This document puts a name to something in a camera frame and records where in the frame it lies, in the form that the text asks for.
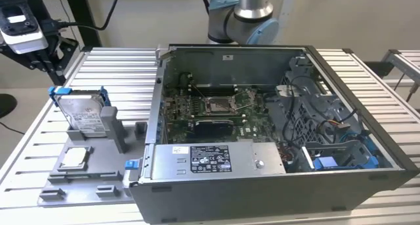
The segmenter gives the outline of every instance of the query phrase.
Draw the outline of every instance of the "gray floor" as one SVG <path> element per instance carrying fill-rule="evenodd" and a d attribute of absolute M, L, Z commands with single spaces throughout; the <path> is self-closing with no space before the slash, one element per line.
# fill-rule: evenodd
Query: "gray floor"
<path fill-rule="evenodd" d="M 9 128 L 25 132 L 48 100 L 46 89 L 0 89 L 0 93 L 10 94 L 17 99 L 16 109 L 0 119 L 0 122 Z M 21 134 L 0 126 L 0 167 L 12 153 L 21 136 Z"/>

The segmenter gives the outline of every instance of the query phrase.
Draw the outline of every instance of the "power supply label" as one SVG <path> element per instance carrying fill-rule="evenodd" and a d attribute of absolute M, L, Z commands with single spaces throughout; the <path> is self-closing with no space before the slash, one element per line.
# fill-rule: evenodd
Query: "power supply label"
<path fill-rule="evenodd" d="M 190 171 L 193 173 L 232 172 L 229 147 L 192 146 L 190 147 Z"/>

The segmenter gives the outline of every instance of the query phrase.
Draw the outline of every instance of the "warning label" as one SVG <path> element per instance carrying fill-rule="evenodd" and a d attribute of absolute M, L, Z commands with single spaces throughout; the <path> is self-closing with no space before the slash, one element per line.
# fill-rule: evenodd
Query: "warning label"
<path fill-rule="evenodd" d="M 104 132 L 104 124 L 98 113 L 73 113 L 73 120 L 82 133 Z"/>
<path fill-rule="evenodd" d="M 190 171 L 232 172 L 229 148 L 221 146 L 192 146 L 190 147 Z"/>

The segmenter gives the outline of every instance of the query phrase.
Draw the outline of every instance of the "slotted aluminum surface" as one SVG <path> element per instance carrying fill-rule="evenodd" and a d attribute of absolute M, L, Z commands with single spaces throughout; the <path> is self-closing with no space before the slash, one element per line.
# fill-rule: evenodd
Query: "slotted aluminum surface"
<path fill-rule="evenodd" d="M 318 50 L 382 127 L 420 166 L 420 117 L 353 54 Z M 69 73 L 74 89 L 104 85 L 125 125 L 146 121 L 153 90 L 154 50 L 94 48 Z M 142 224 L 134 204 L 36 207 L 40 189 L 66 140 L 66 122 L 48 101 L 1 168 L 0 218 L 14 224 Z M 377 193 L 353 211 L 208 222 L 212 224 L 420 224 L 420 177 L 394 191 Z"/>
<path fill-rule="evenodd" d="M 408 59 L 417 67 L 420 66 L 420 50 L 398 50 L 401 55 Z"/>

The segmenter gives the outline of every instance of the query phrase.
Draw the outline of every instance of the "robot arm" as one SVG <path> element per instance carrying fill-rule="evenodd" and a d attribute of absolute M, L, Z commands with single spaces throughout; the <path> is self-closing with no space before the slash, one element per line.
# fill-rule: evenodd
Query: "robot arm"
<path fill-rule="evenodd" d="M 210 44 L 269 44 L 278 32 L 268 0 L 209 0 Z"/>
<path fill-rule="evenodd" d="M 62 72 L 78 45 L 60 35 L 60 29 L 42 0 L 0 0 L 0 53 L 28 69 L 48 73 L 54 85 L 65 82 Z"/>

